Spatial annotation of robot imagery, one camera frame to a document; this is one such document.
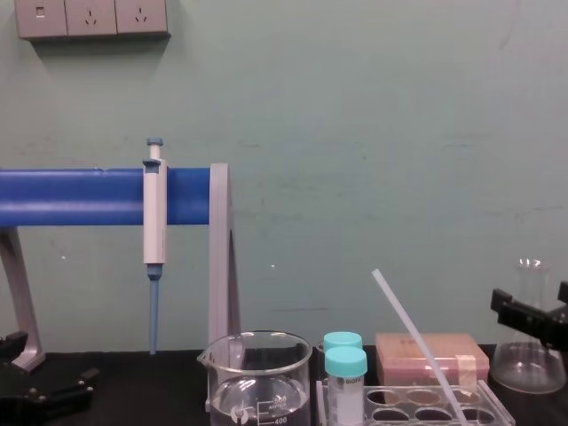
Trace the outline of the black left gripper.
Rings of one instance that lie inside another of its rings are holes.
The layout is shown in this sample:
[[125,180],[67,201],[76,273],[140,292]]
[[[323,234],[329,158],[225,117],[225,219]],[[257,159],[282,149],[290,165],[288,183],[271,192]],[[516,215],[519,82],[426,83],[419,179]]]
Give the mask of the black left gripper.
[[31,412],[37,403],[86,403],[92,399],[99,380],[99,370],[90,368],[76,378],[59,383],[33,382],[30,373],[15,359],[25,350],[28,334],[17,331],[0,341],[1,360],[1,411]]

